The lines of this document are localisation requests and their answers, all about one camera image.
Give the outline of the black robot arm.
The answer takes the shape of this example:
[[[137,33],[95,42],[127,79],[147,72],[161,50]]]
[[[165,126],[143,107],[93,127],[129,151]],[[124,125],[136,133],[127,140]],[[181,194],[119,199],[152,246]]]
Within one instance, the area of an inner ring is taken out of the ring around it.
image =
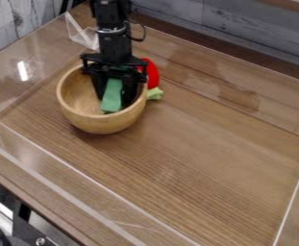
[[[99,52],[81,54],[83,72],[91,77],[100,110],[121,111],[136,99],[139,84],[148,81],[149,63],[132,54],[131,0],[89,0],[96,19]]]

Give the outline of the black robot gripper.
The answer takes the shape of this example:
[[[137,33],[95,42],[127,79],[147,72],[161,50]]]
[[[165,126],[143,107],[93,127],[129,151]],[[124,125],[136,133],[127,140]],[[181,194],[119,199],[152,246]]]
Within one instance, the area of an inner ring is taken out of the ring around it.
[[[89,76],[96,96],[103,99],[109,78],[121,79],[121,105],[127,108],[147,81],[148,65],[132,54],[132,37],[128,28],[96,31],[99,51],[83,53],[83,72]]]

